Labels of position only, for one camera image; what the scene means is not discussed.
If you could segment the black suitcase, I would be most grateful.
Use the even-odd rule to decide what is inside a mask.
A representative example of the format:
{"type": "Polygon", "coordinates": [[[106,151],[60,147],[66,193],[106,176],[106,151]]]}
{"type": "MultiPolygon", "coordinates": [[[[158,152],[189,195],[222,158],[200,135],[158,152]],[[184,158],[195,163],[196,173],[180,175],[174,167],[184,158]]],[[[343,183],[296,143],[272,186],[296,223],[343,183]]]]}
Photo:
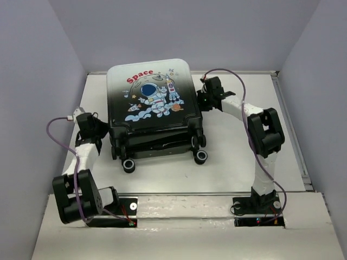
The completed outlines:
{"type": "Polygon", "coordinates": [[[123,64],[106,73],[113,159],[132,173],[135,160],[192,152],[207,161],[203,116],[190,67],[180,58],[123,64]]]}

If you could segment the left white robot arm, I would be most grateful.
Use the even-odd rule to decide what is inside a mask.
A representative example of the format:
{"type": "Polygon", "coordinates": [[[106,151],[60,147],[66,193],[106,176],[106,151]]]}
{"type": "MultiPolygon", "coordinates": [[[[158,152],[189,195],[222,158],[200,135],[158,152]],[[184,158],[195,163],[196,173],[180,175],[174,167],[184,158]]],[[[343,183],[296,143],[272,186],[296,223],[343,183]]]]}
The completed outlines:
{"type": "Polygon", "coordinates": [[[116,213],[120,208],[117,190],[112,186],[97,188],[92,176],[93,165],[101,152],[102,139],[108,133],[108,124],[82,108],[77,108],[65,119],[79,128],[74,148],[59,142],[50,133],[49,127],[57,119],[51,120],[46,126],[48,136],[73,154],[68,168],[52,181],[61,221],[64,224],[78,220],[89,223],[104,210],[109,214],[116,213]]]}

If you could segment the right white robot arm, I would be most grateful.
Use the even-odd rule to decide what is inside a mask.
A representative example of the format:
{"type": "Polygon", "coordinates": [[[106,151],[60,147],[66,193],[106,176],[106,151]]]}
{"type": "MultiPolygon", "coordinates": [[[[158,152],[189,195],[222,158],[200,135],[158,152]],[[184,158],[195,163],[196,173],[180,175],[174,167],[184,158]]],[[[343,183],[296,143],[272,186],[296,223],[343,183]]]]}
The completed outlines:
{"type": "Polygon", "coordinates": [[[234,208],[240,215],[262,212],[276,201],[275,162],[285,142],[278,112],[274,108],[263,109],[247,103],[243,81],[241,99],[233,92],[226,92],[218,77],[208,78],[204,75],[201,82],[202,89],[197,91],[200,107],[206,111],[215,108],[239,119],[255,156],[251,194],[234,200],[234,208]]]}

